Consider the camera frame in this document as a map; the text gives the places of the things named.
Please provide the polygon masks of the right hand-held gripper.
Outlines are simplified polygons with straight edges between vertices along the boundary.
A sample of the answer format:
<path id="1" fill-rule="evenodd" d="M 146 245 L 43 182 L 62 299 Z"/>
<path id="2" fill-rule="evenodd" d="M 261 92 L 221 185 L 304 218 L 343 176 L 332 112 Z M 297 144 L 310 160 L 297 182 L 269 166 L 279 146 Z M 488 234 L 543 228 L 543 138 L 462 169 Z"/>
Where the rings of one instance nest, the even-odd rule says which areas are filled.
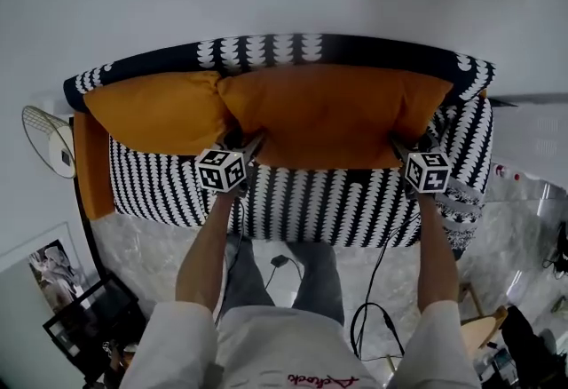
<path id="1" fill-rule="evenodd" d="M 390 143 L 395 156 L 403 159 L 404 193 L 407 199 L 418 194 L 430 195 L 444 193 L 452 170 L 448 157 L 435 150 L 434 152 L 413 152 L 396 134 L 390 134 Z M 421 136 L 421 148 L 438 148 L 439 142 L 431 133 Z"/>

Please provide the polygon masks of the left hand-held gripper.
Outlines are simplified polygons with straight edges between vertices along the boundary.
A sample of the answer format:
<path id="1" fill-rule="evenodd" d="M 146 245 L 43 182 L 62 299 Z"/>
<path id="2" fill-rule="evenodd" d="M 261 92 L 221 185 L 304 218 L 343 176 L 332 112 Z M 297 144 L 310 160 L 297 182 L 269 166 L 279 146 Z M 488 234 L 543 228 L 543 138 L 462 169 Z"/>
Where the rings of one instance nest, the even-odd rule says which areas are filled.
<path id="1" fill-rule="evenodd" d="M 264 139 L 265 133 L 258 132 L 242 146 L 241 129 L 231 129 L 223 136 L 223 143 L 204 149 L 195 159 L 201 187 L 217 194 L 236 193 L 243 197 L 249 187 L 249 166 L 262 149 Z"/>

